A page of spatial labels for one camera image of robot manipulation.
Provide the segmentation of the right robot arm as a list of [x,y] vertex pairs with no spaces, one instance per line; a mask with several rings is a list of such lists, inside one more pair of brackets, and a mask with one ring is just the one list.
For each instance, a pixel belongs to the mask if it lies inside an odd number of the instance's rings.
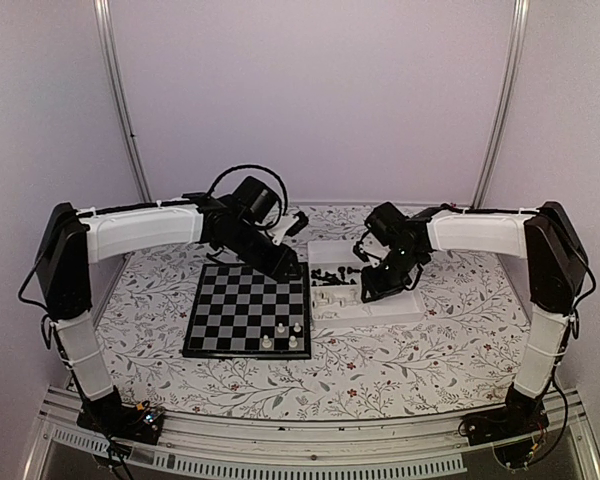
[[472,209],[450,204],[412,216],[385,202],[364,221],[352,251],[365,262],[361,297],[370,303],[418,285],[436,252],[483,252],[525,262],[531,330],[522,363],[497,415],[497,427],[517,436],[532,424],[568,343],[580,334],[580,303],[597,281],[563,205]]

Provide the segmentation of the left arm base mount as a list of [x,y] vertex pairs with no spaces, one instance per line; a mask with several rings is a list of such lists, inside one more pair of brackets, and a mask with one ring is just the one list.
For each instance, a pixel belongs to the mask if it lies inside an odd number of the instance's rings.
[[98,399],[84,400],[77,425],[105,436],[157,445],[166,410],[148,400],[126,405],[119,392]]

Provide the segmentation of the black grey chessboard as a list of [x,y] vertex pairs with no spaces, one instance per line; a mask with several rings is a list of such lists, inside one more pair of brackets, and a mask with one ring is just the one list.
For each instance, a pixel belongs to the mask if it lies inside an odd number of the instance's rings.
[[[301,276],[276,282],[245,264],[202,267],[184,343],[185,358],[307,360],[311,352],[308,264]],[[279,323],[286,326],[277,333]],[[293,327],[299,323],[300,333]],[[262,347],[268,335],[272,347]],[[289,347],[289,337],[298,345]]]

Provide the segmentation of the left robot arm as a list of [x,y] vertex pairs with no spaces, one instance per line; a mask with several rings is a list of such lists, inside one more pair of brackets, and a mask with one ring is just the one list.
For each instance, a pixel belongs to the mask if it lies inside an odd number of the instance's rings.
[[291,278],[299,260],[284,240],[302,231],[308,218],[290,209],[284,184],[273,189],[252,171],[281,179],[267,167],[242,164],[220,173],[207,190],[173,199],[84,209],[64,202],[53,208],[17,298],[42,311],[46,348],[57,349],[84,409],[106,433],[121,433],[129,415],[96,335],[93,266],[162,246],[208,245],[271,279]]

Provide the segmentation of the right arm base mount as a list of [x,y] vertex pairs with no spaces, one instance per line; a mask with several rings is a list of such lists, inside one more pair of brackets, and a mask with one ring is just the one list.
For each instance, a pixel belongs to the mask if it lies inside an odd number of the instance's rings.
[[508,470],[526,468],[545,442],[549,419],[544,405],[529,413],[502,406],[464,415],[457,433],[470,446],[491,444],[497,462]]

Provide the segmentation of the white plastic tray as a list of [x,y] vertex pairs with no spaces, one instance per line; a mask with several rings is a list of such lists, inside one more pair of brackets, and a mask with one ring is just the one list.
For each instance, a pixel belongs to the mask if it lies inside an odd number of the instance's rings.
[[375,302],[362,301],[361,269],[366,266],[347,240],[307,244],[313,324],[332,328],[419,322],[425,306],[419,291]]

